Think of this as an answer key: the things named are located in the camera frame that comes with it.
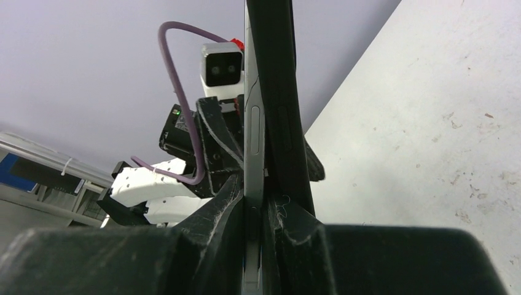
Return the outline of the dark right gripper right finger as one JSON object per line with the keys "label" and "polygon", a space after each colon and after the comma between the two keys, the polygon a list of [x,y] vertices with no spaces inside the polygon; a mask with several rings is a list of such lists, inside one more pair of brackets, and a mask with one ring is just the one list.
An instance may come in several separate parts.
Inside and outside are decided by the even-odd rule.
{"label": "dark right gripper right finger", "polygon": [[264,207],[265,294],[506,294],[459,229],[323,224],[286,196]]}

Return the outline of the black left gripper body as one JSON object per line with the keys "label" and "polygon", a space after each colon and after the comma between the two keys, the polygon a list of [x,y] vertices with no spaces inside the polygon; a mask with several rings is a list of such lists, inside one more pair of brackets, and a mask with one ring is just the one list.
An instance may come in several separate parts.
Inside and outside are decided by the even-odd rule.
{"label": "black left gripper body", "polygon": [[[201,98],[196,110],[191,112],[202,143],[205,174],[199,184],[187,188],[201,199],[214,197],[232,175],[241,176],[244,187],[252,186],[241,166],[244,153],[243,106],[243,95],[222,101],[215,97]],[[178,104],[168,115],[160,134],[159,147],[185,161],[184,175],[195,175],[195,150],[185,115]]]}

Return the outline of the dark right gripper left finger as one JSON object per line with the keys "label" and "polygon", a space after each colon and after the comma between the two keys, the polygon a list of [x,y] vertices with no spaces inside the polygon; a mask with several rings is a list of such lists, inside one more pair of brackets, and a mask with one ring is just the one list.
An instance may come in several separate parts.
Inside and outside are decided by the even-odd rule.
{"label": "dark right gripper left finger", "polygon": [[2,294],[240,294],[241,179],[174,227],[31,229],[1,256]]}

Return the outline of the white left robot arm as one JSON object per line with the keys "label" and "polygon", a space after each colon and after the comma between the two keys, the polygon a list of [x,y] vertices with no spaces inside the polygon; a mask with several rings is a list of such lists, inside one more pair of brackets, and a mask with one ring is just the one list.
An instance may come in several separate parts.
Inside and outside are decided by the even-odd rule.
{"label": "white left robot arm", "polygon": [[[194,120],[200,153],[192,147],[188,117]],[[262,206],[267,171],[259,103],[247,102],[243,95],[202,98],[188,115],[174,105],[159,146],[170,160],[135,167],[121,162],[115,168],[113,183],[98,203],[116,223],[171,226],[217,196],[233,175],[240,180],[247,213]]]}

